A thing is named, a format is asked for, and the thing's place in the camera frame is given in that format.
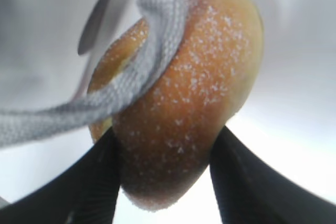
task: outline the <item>white background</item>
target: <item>white background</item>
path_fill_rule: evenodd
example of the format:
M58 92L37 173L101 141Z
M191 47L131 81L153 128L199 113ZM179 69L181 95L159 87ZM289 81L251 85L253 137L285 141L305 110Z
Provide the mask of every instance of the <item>white background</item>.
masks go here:
M86 62L76 55L77 41L95 1L16 0L29 39L14 41L16 51L1 51L1 107L41 108L73 95ZM264 19L265 58L248 101L228 126L273 168L336 202L335 0L254 1ZM119 33L138 18L134 10L129 7ZM0 150L0 196L20 199L91 146L82 129ZM114 223L220 223L208 170L177 204L156 214L121 194Z

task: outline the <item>black tweezers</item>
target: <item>black tweezers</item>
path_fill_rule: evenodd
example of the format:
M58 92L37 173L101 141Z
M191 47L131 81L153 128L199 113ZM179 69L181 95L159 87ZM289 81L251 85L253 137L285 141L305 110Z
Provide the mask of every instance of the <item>black tweezers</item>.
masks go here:
M1 224L111 224L120 181L112 129L52 182L0 210ZM290 182L224 127L210 160L225 224L336 224L336 206Z

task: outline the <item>gray shoelace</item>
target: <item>gray shoelace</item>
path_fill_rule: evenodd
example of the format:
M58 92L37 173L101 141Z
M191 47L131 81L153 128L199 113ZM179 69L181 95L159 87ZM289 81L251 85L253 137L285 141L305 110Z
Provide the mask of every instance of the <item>gray shoelace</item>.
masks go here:
M135 59L105 88L40 111L0 110L0 147L40 140L103 120L146 93L164 72L182 40L184 0L136 0L149 24Z

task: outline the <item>sugar coating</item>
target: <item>sugar coating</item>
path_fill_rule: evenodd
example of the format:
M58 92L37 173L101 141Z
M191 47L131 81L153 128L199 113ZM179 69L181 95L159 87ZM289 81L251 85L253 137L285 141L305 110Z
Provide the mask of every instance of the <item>sugar coating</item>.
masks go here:
M241 8L244 0L187 3L184 39L170 66L144 97L113 116L122 187L147 210L176 202L204 171L216 135L246 99L262 54L254 40L261 26L246 18L251 7ZM142 20L112 45L113 53L127 46L131 55L146 36Z

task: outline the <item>gray background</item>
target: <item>gray background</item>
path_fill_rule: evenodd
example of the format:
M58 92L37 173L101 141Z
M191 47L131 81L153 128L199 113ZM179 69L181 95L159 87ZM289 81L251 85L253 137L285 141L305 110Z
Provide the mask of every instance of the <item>gray background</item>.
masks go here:
M228 126L273 168L336 202L334 0L254 1L264 19L265 58L248 101ZM6 2L12 13L0 13L1 107L43 108L71 98L88 56L78 57L77 42L95 2ZM138 17L130 5L118 34ZM82 129L0 150L0 196L13 202L29 194L91 145ZM114 223L220 223L208 170L167 210L150 214L121 195L115 216Z

